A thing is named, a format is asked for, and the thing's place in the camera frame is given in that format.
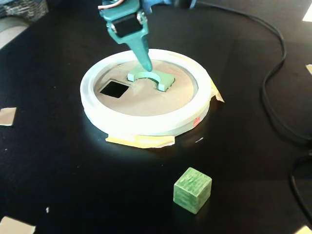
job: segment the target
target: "green wooden cube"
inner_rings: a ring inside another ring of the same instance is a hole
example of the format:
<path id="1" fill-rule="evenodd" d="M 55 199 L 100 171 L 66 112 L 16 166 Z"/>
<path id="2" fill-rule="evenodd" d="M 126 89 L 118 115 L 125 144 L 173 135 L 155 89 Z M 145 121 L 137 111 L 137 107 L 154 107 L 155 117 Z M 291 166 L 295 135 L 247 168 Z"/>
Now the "green wooden cube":
<path id="1" fill-rule="evenodd" d="M 197 214 L 210 197 L 212 179 L 188 168 L 174 185 L 174 202 L 184 209 Z"/>

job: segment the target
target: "teal arch piece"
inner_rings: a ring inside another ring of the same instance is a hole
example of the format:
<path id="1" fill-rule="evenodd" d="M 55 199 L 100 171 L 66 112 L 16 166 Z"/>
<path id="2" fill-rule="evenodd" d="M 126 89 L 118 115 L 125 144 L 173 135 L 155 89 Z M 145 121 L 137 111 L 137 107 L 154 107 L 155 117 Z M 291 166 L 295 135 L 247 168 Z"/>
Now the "teal arch piece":
<path id="1" fill-rule="evenodd" d="M 137 66 L 134 70 L 130 71 L 127 76 L 127 79 L 132 82 L 142 78 L 152 79 L 157 83 L 157 89 L 163 92 L 166 92 L 175 81 L 175 77 L 171 74 L 157 70 L 147 72 L 141 66 Z"/>

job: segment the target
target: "power cord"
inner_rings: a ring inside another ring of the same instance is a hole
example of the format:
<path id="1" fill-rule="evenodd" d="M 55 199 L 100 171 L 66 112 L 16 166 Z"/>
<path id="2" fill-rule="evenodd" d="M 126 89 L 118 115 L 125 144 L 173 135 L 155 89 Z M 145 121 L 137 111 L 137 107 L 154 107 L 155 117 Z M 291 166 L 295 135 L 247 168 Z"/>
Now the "power cord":
<path id="1" fill-rule="evenodd" d="M 223 6 L 219 6 L 219 5 L 215 5 L 215 4 L 210 4 L 207 2 L 202 2 L 202 1 L 198 1 L 197 2 L 198 5 L 203 5 L 205 7 L 209 7 L 209 8 L 215 8 L 215 9 L 219 9 L 219 10 L 223 10 L 226 12 L 230 12 L 233 14 L 237 14 L 243 17 L 246 17 L 250 20 L 253 20 L 259 24 L 261 24 L 262 26 L 264 26 L 266 29 L 268 29 L 270 32 L 272 32 L 279 40 L 280 45 L 281 45 L 281 50 L 282 50 L 282 57 L 280 59 L 280 61 L 275 65 L 275 67 L 270 70 L 267 75 L 264 77 L 263 81 L 262 81 L 262 85 L 260 88 L 260 95 L 261 95 L 261 100 L 265 109 L 265 112 L 268 116 L 268 119 L 270 121 L 270 123 L 272 124 L 272 126 L 278 130 L 278 128 L 276 128 L 275 123 L 279 123 L 280 126 L 282 126 L 289 134 L 291 134 L 293 137 L 296 137 L 297 140 L 295 140 L 296 143 L 298 144 L 302 144 L 302 141 L 304 141 L 305 145 L 307 145 L 308 147 L 312 147 L 312 136 L 309 135 L 305 135 L 302 133 L 298 133 L 295 129 L 293 129 L 291 126 L 289 126 L 276 112 L 276 110 L 274 109 L 274 107 L 272 106 L 270 99 L 268 97 L 268 93 L 267 93 L 267 84 L 269 82 L 269 80 L 271 80 L 274 75 L 277 74 L 277 72 L 281 69 L 281 67 L 284 65 L 286 56 L 287 56 L 287 49 L 286 49 L 286 45 L 285 45 L 285 41 L 284 41 L 284 37 L 282 35 L 282 33 L 280 32 L 280 30 L 278 28 L 276 28 L 274 25 L 270 24 L 269 22 L 267 22 L 265 19 L 258 17 L 258 16 L 253 16 L 251 14 L 242 12 L 242 11 L 237 11 L 231 8 L 227 8 L 227 7 L 223 7 Z M 292 137 L 286 136 L 288 139 L 290 139 L 291 141 L 293 141 Z M 294 172 L 295 170 L 300 167 L 301 165 L 303 165 L 304 163 L 308 162 L 308 161 L 312 161 L 312 150 L 308 151 L 308 155 L 305 157 L 300 157 L 298 158 L 292 165 L 292 168 L 289 172 L 289 182 L 290 182 L 290 187 L 292 189 L 292 192 L 295 196 L 295 199 L 297 201 L 297 203 L 299 204 L 300 208 L 302 209 L 303 213 L 305 214 L 307 220 L 311 223 L 312 225 L 312 213 L 309 210 L 308 206 L 306 205 L 305 201 L 303 200 L 302 196 L 300 195 L 300 192 L 297 188 L 296 185 L 296 181 L 295 181 L 295 177 L 294 177 Z"/>
<path id="2" fill-rule="evenodd" d="M 297 188 L 296 180 L 294 177 L 294 172 L 296 171 L 296 169 L 298 169 L 301 165 L 309 161 L 312 162 L 312 150 L 308 151 L 307 156 L 300 157 L 293 163 L 289 171 L 289 183 L 290 183 L 290 187 L 292 189 L 293 195 L 295 196 L 300 208 L 305 214 L 307 220 L 312 224 L 312 213 L 309 210 L 308 206 L 306 205 L 305 201 L 303 200 L 302 196 L 300 195 L 300 192 Z"/>
<path id="3" fill-rule="evenodd" d="M 242 11 L 237 11 L 237 10 L 233 10 L 231 8 L 227 8 L 227 7 L 223 7 L 223 6 L 219 6 L 219 5 L 214 5 L 214 4 L 210 4 L 207 2 L 202 2 L 199 1 L 197 2 L 197 4 L 199 5 L 203 5 L 206 7 L 210 7 L 210 8 L 216 8 L 216 9 L 220 9 L 223 11 L 227 11 L 230 13 L 234 13 L 237 15 L 241 15 L 244 17 L 247 17 L 259 24 L 261 24 L 262 26 L 264 26 L 265 28 L 267 28 L 269 31 L 271 31 L 279 40 L 280 45 L 281 45 L 281 49 L 282 49 L 282 58 L 281 60 L 277 63 L 277 65 L 275 65 L 275 67 L 270 70 L 267 75 L 264 77 L 263 81 L 262 81 L 262 85 L 261 85 L 261 89 L 260 89 L 260 93 L 261 93 L 261 100 L 264 106 L 264 109 L 267 113 L 267 116 L 271 122 L 271 124 L 273 126 L 275 126 L 275 121 L 278 122 L 287 132 L 289 132 L 290 134 L 292 134 L 293 136 L 305 141 L 306 144 L 312 144 L 312 136 L 309 135 L 305 135 L 305 134 L 301 134 L 296 132 L 296 130 L 294 130 L 291 126 L 289 126 L 276 112 L 276 110 L 274 109 L 274 107 L 272 106 L 270 99 L 268 97 L 268 93 L 267 93 L 267 84 L 268 81 L 270 79 L 272 79 L 274 77 L 274 75 L 281 69 L 281 67 L 283 66 L 286 56 L 287 56 L 287 49 L 286 49 L 286 45 L 285 45 L 285 41 L 284 41 L 284 36 L 282 35 L 282 33 L 280 32 L 280 30 L 278 28 L 276 28 L 274 25 L 270 24 L 269 22 L 267 22 L 265 19 L 258 17 L 258 16 L 253 16 L 250 15 L 248 13 L 242 12 Z"/>

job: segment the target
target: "black surface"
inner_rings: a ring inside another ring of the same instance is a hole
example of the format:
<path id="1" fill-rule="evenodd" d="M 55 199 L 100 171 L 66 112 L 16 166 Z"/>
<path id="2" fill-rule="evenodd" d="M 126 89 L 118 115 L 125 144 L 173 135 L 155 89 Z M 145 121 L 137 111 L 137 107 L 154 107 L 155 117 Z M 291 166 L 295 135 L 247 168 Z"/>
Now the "black surface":
<path id="1" fill-rule="evenodd" d="M 46 0 L 48 3 L 49 10 L 54 10 L 54 8 L 63 0 Z"/>
<path id="2" fill-rule="evenodd" d="M 310 1 L 218 2 L 237 3 L 284 33 L 289 57 L 269 95 L 288 123 L 312 132 L 305 69 L 312 23 L 301 21 Z M 18 108 L 14 126 L 0 128 L 0 217 L 36 225 L 38 234 L 275 234 L 306 224 L 287 183 L 305 149 L 279 138 L 259 99 L 261 81 L 279 59 L 274 36 L 217 10 L 155 7 L 150 47 L 198 61 L 226 103 L 174 146 L 135 149 L 106 143 L 80 102 L 88 68 L 127 49 L 109 38 L 97 4 L 64 1 L 0 51 L 0 107 Z M 211 198 L 196 216 L 172 202 L 173 184 L 190 166 L 213 178 Z M 298 186 L 311 207 L 311 181 Z"/>

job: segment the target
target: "white circular tray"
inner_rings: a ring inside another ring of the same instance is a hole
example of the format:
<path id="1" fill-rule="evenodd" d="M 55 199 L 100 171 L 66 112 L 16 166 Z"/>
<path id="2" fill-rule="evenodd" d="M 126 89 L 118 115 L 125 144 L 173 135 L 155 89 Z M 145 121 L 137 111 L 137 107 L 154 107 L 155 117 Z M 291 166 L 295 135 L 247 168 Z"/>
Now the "white circular tray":
<path id="1" fill-rule="evenodd" d="M 111 55 L 93 65 L 84 75 L 80 95 L 88 119 L 110 135 L 177 136 L 198 125 L 206 116 L 211 99 L 210 76 L 196 61 L 179 53 L 150 49 L 151 60 L 173 63 L 187 70 L 196 80 L 198 90 L 189 103 L 170 113 L 156 116 L 132 116 L 103 105 L 94 92 L 96 82 L 116 64 L 136 60 L 132 51 Z"/>

